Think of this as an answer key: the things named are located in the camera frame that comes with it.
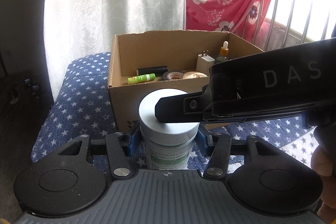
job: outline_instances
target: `brown cardboard box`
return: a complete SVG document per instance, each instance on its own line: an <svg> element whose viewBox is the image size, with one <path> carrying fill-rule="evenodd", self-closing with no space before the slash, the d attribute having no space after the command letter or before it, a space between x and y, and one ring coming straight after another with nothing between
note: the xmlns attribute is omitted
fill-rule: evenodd
<svg viewBox="0 0 336 224"><path fill-rule="evenodd" d="M197 55L209 51L213 58L223 42L228 41L229 59L262 52L251 43L229 32L209 31L149 31L140 34L115 35L109 68L109 96L118 131L126 132L138 120L141 100L159 89L199 92L209 83L209 77L154 81L134 85L127 78L135 76L138 68L168 66L169 70L195 70ZM211 124L216 128L224 124Z"/></svg>

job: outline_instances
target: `white power adapter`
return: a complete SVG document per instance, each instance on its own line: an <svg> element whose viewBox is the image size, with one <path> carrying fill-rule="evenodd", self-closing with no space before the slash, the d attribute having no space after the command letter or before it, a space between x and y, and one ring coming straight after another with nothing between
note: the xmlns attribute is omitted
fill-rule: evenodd
<svg viewBox="0 0 336 224"><path fill-rule="evenodd" d="M196 71L209 76L209 68L215 63L215 60L208 55L208 51L203 51L197 57Z"/></svg>

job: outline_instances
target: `white lace curtain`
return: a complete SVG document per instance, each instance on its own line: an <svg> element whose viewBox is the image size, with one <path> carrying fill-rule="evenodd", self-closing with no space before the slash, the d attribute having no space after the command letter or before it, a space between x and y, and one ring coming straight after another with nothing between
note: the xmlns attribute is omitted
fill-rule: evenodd
<svg viewBox="0 0 336 224"><path fill-rule="evenodd" d="M184 9L185 0L45 0L44 45L54 99L72 60L110 51L114 34L183 29Z"/></svg>

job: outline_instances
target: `star print cushion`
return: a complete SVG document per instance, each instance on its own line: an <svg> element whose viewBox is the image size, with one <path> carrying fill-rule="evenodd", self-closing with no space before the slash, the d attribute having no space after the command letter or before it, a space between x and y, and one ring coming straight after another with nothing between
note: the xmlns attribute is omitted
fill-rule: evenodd
<svg viewBox="0 0 336 224"><path fill-rule="evenodd" d="M60 94L31 152L33 162L80 134L102 139L116 131L107 91L109 63L110 53L103 52L76 59L69 64ZM211 132L229 134L235 139L257 135L308 166L311 154L317 147L312 130L302 129L301 117L234 123ZM128 160L134 170L147 167L142 146ZM194 144L188 169L199 169L202 172L208 161ZM106 157L95 156L93 163L104 172L108 171ZM242 164L242 156L231 156L228 172L233 172Z"/></svg>

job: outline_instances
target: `human hand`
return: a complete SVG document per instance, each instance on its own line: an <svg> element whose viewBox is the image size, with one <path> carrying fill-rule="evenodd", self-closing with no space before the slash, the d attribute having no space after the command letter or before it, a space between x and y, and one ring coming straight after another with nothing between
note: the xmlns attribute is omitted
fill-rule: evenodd
<svg viewBox="0 0 336 224"><path fill-rule="evenodd" d="M323 182L321 196L323 205L318 215L326 223L333 223L336 220L336 178L333 176L333 163L323 152L322 148L318 146L311 157L310 165Z"/></svg>

